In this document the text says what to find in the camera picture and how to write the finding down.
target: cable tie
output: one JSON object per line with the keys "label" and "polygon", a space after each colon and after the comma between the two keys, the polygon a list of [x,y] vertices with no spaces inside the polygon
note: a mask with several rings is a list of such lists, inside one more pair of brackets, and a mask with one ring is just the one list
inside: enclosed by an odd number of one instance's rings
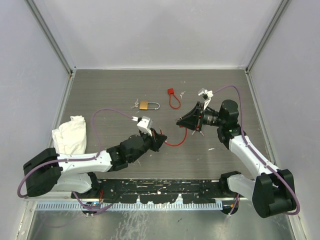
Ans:
{"label": "cable tie", "polygon": [[[168,94],[169,94],[169,105],[170,105],[170,107],[173,108],[173,109],[179,109],[181,107],[181,101],[175,95],[175,90],[173,88],[169,88],[168,89]],[[179,106],[172,106],[172,104],[171,104],[171,95],[174,96],[175,99],[178,101]]]}

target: padlock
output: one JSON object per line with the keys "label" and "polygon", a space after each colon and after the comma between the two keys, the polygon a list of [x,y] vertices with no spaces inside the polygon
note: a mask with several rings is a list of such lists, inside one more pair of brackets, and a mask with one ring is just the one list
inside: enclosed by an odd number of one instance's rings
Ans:
{"label": "padlock", "polygon": [[[158,107],[149,107],[149,104],[156,104],[158,105]],[[139,104],[140,110],[148,110],[148,109],[158,110],[159,108],[160,108],[160,104],[157,102],[140,101],[140,104]]]}

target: gray work surface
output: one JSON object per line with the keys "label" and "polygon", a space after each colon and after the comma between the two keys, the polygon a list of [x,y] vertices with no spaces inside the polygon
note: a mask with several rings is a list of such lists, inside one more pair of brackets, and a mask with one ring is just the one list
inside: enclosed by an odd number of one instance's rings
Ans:
{"label": "gray work surface", "polygon": [[[115,108],[136,116],[153,119],[153,127],[168,136],[167,141],[179,143],[184,137],[184,128],[176,125],[176,119],[188,113],[197,101],[201,88],[217,90],[225,85],[236,85],[242,95],[245,132],[251,141],[267,156],[265,141],[260,130],[252,95],[243,70],[77,70],[74,83],[66,104],[62,122],[70,116],[82,115],[86,120],[87,153],[99,151],[91,127],[91,117],[102,108]],[[176,96],[184,92],[182,106],[169,106],[168,89],[174,88]],[[159,110],[139,110],[133,108],[136,100],[146,100],[160,104]],[[231,99],[239,103],[237,92],[228,88],[217,93],[209,106],[219,111],[223,100]],[[137,122],[118,113],[100,112],[95,118],[95,127],[102,146],[110,148],[138,134]],[[159,152],[149,150],[128,168],[117,172],[98,173],[100,178],[153,178],[153,179],[219,179],[223,173],[239,171],[247,177],[251,174],[245,165],[222,143],[217,136],[217,128],[204,126],[204,136],[199,132],[191,135],[178,147],[163,145]]]}
{"label": "gray work surface", "polygon": [[36,211],[28,240],[294,240],[284,214],[260,218],[242,199],[229,217],[219,210]]}

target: wire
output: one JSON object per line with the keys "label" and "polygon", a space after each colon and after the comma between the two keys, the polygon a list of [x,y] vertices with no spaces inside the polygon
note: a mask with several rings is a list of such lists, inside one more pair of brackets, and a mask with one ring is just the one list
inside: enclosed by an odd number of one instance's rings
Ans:
{"label": "wire", "polygon": [[235,201],[234,201],[234,204],[233,204],[233,206],[232,206],[232,208],[231,208],[231,211],[229,212],[229,216],[231,216],[231,214],[234,212],[234,210],[235,210],[235,208],[236,208],[236,206],[238,205],[238,203],[239,203],[239,200],[240,200],[240,194],[239,193],[237,193],[236,194],[236,198],[235,198]]}
{"label": "wire", "polygon": [[181,144],[183,144],[185,142],[185,140],[187,138],[187,134],[188,134],[188,129],[185,128],[184,138],[183,138],[183,140],[181,142],[179,142],[177,144],[171,144],[171,143],[168,143],[167,141],[165,141],[164,143],[167,144],[170,147],[178,147],[178,146],[180,146]]}
{"label": "wire", "polygon": [[[91,118],[91,127],[93,129],[93,132],[94,132],[94,135],[95,135],[95,138],[99,144],[99,152],[96,154],[96,156],[93,156],[93,157],[90,157],[90,158],[73,158],[73,159],[56,159],[56,160],[51,160],[51,161],[47,161],[47,162],[44,162],[38,166],[36,166],[35,168],[33,168],[32,170],[30,170],[25,176],[24,178],[21,180],[19,186],[18,186],[18,189],[17,189],[17,195],[19,198],[25,198],[28,196],[28,194],[21,194],[21,188],[22,186],[24,185],[24,183],[26,182],[26,180],[35,172],[37,171],[38,169],[40,168],[43,168],[44,166],[47,166],[47,165],[50,165],[50,164],[55,164],[55,163],[61,163],[61,162],[84,162],[84,161],[91,161],[91,160],[95,160],[97,157],[99,157],[101,151],[102,151],[102,145],[101,145],[101,140],[97,134],[97,131],[96,131],[96,127],[95,127],[95,117],[96,115],[101,112],[101,111],[112,111],[112,112],[116,112],[116,113],[119,113],[127,118],[130,118],[130,119],[133,119],[132,116],[120,111],[120,110],[117,110],[117,109],[114,109],[114,108],[109,108],[109,107],[106,107],[106,108],[102,108],[102,109],[99,109],[97,110],[93,115],[92,115],[92,118]],[[88,207],[88,206],[85,206],[79,199],[78,195],[76,194],[76,192],[72,191],[73,195],[75,196],[75,198],[78,200],[78,202],[80,203],[81,206],[84,206],[85,209],[87,210],[90,210],[90,211],[94,211],[96,212],[95,214],[102,214],[104,213],[106,210],[108,210],[113,204],[110,204],[106,207],[103,207],[103,208],[99,208],[98,210],[97,209],[94,209],[94,208],[91,208],[91,207]]]}
{"label": "wire", "polygon": [[101,204],[102,198],[103,198],[103,196],[104,196],[104,190],[101,189],[99,192],[100,192],[99,203]]}
{"label": "wire", "polygon": [[[175,97],[175,99],[178,101],[179,106],[172,106],[172,104],[171,104],[171,95],[173,95]],[[179,100],[179,98],[177,98],[177,96],[174,93],[169,94],[169,105],[173,109],[179,109],[181,107],[181,101]]]}
{"label": "wire", "polygon": [[[238,93],[239,105],[240,105],[240,125],[242,126],[243,125],[242,98],[241,98],[239,89],[235,85],[227,85],[227,86],[224,86],[224,87],[218,89],[213,94],[217,94],[217,93],[221,92],[222,90],[224,90],[226,88],[234,88],[236,90],[236,92]],[[244,129],[242,127],[241,127],[241,136],[242,136],[242,139],[243,139],[244,143],[251,150],[251,152],[256,156],[256,158],[283,183],[283,185],[288,189],[289,193],[292,195],[292,197],[293,197],[293,199],[295,201],[295,204],[296,204],[296,209],[295,209],[294,212],[286,212],[285,214],[291,215],[291,216],[292,215],[297,215],[300,212],[300,203],[299,203],[299,200],[298,200],[297,195],[295,194],[295,192],[292,190],[292,188],[289,186],[289,184],[280,176],[280,174],[277,173],[277,171],[275,171],[272,167],[268,166],[267,163],[252,148],[252,146],[250,146],[248,144],[248,141],[247,141],[247,139],[245,137]]]}

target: metal frame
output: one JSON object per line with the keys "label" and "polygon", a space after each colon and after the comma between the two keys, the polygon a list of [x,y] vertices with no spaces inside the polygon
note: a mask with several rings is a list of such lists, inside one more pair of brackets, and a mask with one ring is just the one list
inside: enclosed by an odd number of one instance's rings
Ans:
{"label": "metal frame", "polygon": [[269,134],[268,134],[268,131],[267,131],[267,128],[266,128],[266,124],[264,122],[263,114],[262,114],[261,109],[259,107],[260,104],[259,104],[259,101],[258,101],[258,98],[257,98],[256,89],[254,87],[253,79],[251,77],[251,74],[248,73],[248,71],[245,71],[245,75],[246,75],[246,79],[248,81],[249,88],[250,88],[250,91],[251,91],[253,104],[255,106],[255,111],[256,111],[256,114],[257,114],[257,117],[258,117],[258,121],[260,123],[260,127],[261,127],[261,130],[262,130],[262,135],[264,137],[266,151],[267,151],[267,153],[269,155],[269,158],[270,158],[269,160],[272,163],[276,164],[275,154],[274,154],[274,152],[272,150],[272,144],[271,144],[271,141],[269,139]]}
{"label": "metal frame", "polygon": [[37,202],[25,202],[25,210],[16,235],[16,240],[25,240],[28,237],[31,223],[35,215]]}
{"label": "metal frame", "polygon": [[269,40],[270,36],[272,35],[275,27],[277,26],[277,23],[279,22],[279,19],[281,16],[284,14],[285,10],[287,9],[289,3],[291,0],[282,0],[281,3],[279,4],[279,7],[277,8],[275,14],[273,15],[271,22],[269,23],[269,26],[267,27],[260,43],[258,44],[257,48],[254,51],[254,54],[248,64],[248,67],[245,69],[247,73],[250,73],[252,70],[255,62],[257,61],[260,53],[264,49],[267,41]]}
{"label": "metal frame", "polygon": [[307,240],[305,230],[302,226],[299,215],[288,216],[293,230],[295,240]]}
{"label": "metal frame", "polygon": [[[53,124],[53,128],[52,129],[58,128],[60,123],[61,123],[61,119],[62,119],[62,116],[64,114],[64,111],[65,111],[65,108],[66,108],[66,105],[67,105],[67,102],[68,102],[68,98],[69,98],[69,95],[70,95],[70,92],[71,92],[72,84],[74,83],[76,71],[77,71],[77,69],[75,68],[73,70],[73,72],[71,73],[70,77],[68,78],[68,82],[67,82],[67,84],[65,86],[65,89],[64,89],[64,92],[63,92],[63,96],[62,96],[62,100],[60,102],[58,113],[57,113],[57,116],[56,116],[56,118],[54,120],[54,124]],[[53,146],[54,146],[54,140],[53,140],[52,136],[50,135],[48,147],[52,148]]]}
{"label": "metal frame", "polygon": [[62,44],[60,41],[59,44],[57,40],[55,39],[54,35],[52,34],[52,31],[48,27],[45,19],[43,18],[43,15],[40,13],[39,8],[37,7],[37,4],[34,0],[24,0],[25,3],[28,5],[29,9],[33,13],[34,18],[39,23],[39,26],[43,30],[44,35],[48,39],[50,45],[52,46],[53,50],[55,51],[56,55],[58,56],[59,60],[61,61],[62,65],[64,66],[65,70],[72,75],[72,73],[75,71],[75,65],[71,60],[71,57],[69,56],[67,50],[65,49],[64,52],[62,51],[61,47],[59,45]]}
{"label": "metal frame", "polygon": [[[36,211],[83,211],[85,210],[78,201],[42,201],[36,205]],[[136,203],[114,203],[108,211],[221,211],[223,202],[219,199],[215,203],[184,204],[183,198],[179,196],[174,203],[141,203],[138,197]]]}

